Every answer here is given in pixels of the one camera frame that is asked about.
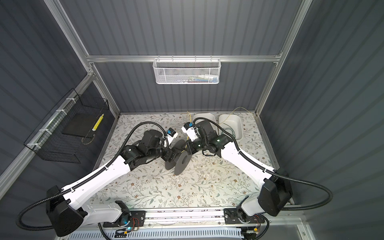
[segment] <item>yellow connector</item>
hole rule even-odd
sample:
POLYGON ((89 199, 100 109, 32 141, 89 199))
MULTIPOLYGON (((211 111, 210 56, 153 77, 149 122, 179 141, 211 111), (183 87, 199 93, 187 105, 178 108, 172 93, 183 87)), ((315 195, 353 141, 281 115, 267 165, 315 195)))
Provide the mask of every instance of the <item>yellow connector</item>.
POLYGON ((96 122, 96 124, 95 124, 95 126, 93 126, 93 129, 92 129, 92 131, 96 131, 96 129, 98 128, 98 126, 100 125, 100 123, 101 123, 101 120, 103 119, 103 117, 104 117, 104 113, 99 117, 99 120, 97 120, 97 122, 96 122))

